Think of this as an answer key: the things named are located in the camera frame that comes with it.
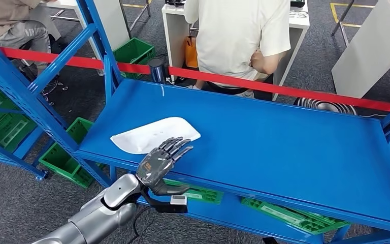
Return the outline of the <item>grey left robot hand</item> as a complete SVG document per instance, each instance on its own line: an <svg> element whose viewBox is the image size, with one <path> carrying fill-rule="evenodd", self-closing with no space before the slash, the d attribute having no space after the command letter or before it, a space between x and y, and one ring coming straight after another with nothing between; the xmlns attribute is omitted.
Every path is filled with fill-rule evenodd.
<svg viewBox="0 0 390 244"><path fill-rule="evenodd" d="M190 189L189 186L169 186L164 177L174 167L182 156L193 149L186 146L190 139L171 137L149 152L140 162L136 176L138 180L156 196L182 195Z"/></svg>

